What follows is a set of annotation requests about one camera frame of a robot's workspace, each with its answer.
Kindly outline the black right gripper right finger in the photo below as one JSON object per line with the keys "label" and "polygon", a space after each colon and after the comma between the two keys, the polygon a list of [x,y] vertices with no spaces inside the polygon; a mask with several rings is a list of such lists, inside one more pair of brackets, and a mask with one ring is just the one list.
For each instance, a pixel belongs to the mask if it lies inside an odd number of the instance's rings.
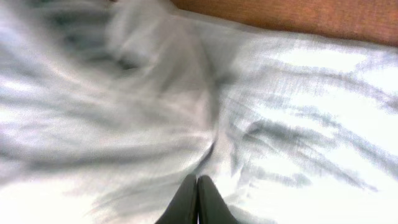
{"label": "black right gripper right finger", "polygon": [[239,224],[209,176],[198,178],[197,190],[200,224]]}

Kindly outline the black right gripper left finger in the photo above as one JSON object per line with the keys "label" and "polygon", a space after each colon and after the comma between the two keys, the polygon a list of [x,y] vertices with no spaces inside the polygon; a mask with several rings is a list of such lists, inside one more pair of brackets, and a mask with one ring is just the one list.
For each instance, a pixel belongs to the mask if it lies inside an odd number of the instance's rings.
{"label": "black right gripper left finger", "polygon": [[197,221],[197,178],[190,174],[155,224],[197,224]]}

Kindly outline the light teal t-shirt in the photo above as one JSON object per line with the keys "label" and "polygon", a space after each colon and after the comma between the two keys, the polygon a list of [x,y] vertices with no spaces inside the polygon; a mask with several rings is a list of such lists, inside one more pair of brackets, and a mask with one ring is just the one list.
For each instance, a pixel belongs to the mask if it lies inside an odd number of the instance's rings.
{"label": "light teal t-shirt", "polygon": [[397,49],[169,1],[1,2],[1,222],[397,222]]}

